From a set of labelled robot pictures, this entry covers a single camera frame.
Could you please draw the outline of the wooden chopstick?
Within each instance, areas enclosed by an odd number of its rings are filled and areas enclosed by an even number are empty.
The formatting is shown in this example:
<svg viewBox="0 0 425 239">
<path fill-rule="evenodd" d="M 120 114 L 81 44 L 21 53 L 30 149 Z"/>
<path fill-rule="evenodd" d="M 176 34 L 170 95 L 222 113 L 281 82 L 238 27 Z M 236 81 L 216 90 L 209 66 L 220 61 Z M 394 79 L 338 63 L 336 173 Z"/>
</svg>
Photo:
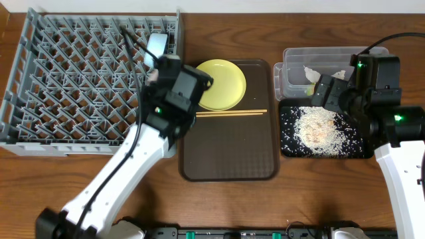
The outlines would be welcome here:
<svg viewBox="0 0 425 239">
<path fill-rule="evenodd" d="M 256 113 L 266 113 L 266 109 L 263 110 L 225 110 L 225 111 L 207 111 L 207 112 L 197 112 L 199 114 L 256 114 Z"/>
<path fill-rule="evenodd" d="M 239 116 L 261 116 L 264 113 L 233 113 L 233 114 L 197 114 L 197 118 L 221 118 L 221 117 L 239 117 Z"/>
</svg>

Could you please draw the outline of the yellow round plate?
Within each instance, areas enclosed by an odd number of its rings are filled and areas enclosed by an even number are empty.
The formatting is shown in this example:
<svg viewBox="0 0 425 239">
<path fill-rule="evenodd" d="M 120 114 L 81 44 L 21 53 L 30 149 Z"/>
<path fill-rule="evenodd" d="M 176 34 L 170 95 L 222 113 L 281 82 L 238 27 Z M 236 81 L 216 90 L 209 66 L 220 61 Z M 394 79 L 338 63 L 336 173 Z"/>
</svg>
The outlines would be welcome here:
<svg viewBox="0 0 425 239">
<path fill-rule="evenodd" d="M 199 105 L 210 111 L 233 108 L 246 91 L 246 78 L 242 70 L 228 60 L 213 59 L 197 66 L 198 70 L 213 78 L 210 88 L 204 92 Z"/>
</svg>

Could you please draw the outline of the light blue bowl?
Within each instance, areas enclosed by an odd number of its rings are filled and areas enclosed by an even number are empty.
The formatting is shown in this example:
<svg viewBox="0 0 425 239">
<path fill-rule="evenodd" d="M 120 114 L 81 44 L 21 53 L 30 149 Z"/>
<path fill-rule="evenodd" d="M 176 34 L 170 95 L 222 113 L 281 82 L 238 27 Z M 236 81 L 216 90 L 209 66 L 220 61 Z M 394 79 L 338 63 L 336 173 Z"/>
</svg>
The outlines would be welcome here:
<svg viewBox="0 0 425 239">
<path fill-rule="evenodd" d="M 168 36 L 166 34 L 152 33 L 149 37 L 146 49 L 150 53 L 155 55 L 157 58 L 159 58 L 165 52 L 167 46 L 167 38 Z M 149 53 L 145 54 L 143 63 L 150 68 L 154 67 L 153 57 Z"/>
</svg>

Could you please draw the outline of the pink white bowl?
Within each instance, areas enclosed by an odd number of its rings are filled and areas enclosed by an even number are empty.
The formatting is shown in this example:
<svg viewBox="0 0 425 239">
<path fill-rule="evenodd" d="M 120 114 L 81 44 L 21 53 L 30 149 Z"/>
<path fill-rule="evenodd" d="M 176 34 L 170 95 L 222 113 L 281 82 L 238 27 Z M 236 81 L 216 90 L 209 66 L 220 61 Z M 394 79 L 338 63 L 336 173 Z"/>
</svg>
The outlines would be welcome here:
<svg viewBox="0 0 425 239">
<path fill-rule="evenodd" d="M 150 74 L 150 77 L 146 80 L 146 84 L 148 85 L 148 84 L 152 84 L 156 82 L 158 77 L 159 77 L 158 69 L 153 70 L 152 73 Z"/>
</svg>

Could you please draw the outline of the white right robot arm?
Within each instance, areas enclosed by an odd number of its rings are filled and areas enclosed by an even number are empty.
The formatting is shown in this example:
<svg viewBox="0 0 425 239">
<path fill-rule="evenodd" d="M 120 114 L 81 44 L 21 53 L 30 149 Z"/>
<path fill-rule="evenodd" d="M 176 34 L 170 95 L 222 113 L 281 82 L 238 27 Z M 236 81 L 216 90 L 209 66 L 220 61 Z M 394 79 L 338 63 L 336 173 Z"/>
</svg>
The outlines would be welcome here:
<svg viewBox="0 0 425 239">
<path fill-rule="evenodd" d="M 402 106 L 400 59 L 354 54 L 349 80 L 323 74 L 313 106 L 349 116 L 373 148 L 399 238 L 424 237 L 424 109 Z"/>
</svg>

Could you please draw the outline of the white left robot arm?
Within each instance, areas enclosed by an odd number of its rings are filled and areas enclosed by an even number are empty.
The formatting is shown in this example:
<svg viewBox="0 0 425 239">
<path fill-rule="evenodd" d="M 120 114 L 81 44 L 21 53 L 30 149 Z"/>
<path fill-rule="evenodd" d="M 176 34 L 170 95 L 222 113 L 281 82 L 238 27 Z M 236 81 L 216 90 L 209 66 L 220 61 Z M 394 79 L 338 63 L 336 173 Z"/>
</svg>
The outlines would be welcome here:
<svg viewBox="0 0 425 239">
<path fill-rule="evenodd" d="M 116 216 L 148 170 L 192 128 L 200 99 L 213 84 L 178 56 L 161 56 L 155 68 L 157 79 L 137 88 L 137 121 L 120 148 L 60 212 L 41 212 L 36 238 L 144 238 L 142 229 L 116 222 Z"/>
</svg>

